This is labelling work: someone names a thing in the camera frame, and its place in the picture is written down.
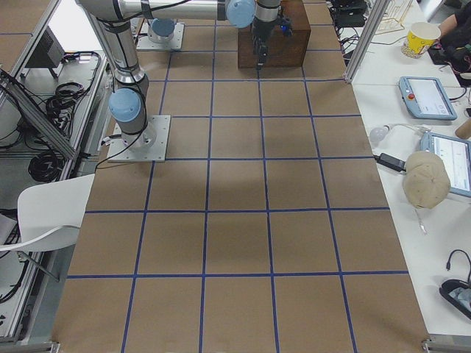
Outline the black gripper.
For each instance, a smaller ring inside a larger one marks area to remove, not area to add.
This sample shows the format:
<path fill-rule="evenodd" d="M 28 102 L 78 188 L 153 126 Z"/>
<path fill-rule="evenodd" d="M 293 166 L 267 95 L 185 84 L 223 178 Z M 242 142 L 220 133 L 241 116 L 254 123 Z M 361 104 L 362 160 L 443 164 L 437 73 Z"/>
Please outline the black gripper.
<path fill-rule="evenodd" d="M 259 18 L 254 18 L 252 22 L 252 41 L 257 43 L 257 69 L 262 69 L 266 64 L 268 57 L 268 46 L 266 42 L 270 39 L 276 23 L 277 20 L 262 21 Z"/>

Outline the person forearm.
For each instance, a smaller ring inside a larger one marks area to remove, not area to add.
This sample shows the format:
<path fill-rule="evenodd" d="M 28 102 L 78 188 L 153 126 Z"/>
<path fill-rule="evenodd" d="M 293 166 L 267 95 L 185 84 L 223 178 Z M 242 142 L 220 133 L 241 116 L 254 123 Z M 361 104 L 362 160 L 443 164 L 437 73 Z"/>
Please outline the person forearm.
<path fill-rule="evenodd" d="M 457 10 L 454 14 L 448 16 L 443 22 L 440 23 L 439 29 L 441 38 L 451 33 L 454 29 L 462 28 L 466 22 L 470 20 L 470 2 L 465 4 L 461 9 Z"/>

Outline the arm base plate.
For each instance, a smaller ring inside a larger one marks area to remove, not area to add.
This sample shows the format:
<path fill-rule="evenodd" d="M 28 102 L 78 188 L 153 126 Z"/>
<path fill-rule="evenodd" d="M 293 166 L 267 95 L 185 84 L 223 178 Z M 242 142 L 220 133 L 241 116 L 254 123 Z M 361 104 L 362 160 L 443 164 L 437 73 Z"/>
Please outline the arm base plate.
<path fill-rule="evenodd" d="M 168 37 L 156 35 L 143 22 L 138 34 L 136 49 L 139 51 L 180 51 L 183 46 L 184 23 L 177 22 L 173 34 Z"/>
<path fill-rule="evenodd" d="M 168 146 L 170 115 L 148 115 L 147 128 L 135 142 L 135 138 L 124 135 L 112 139 L 107 158 L 111 163 L 164 162 Z"/>

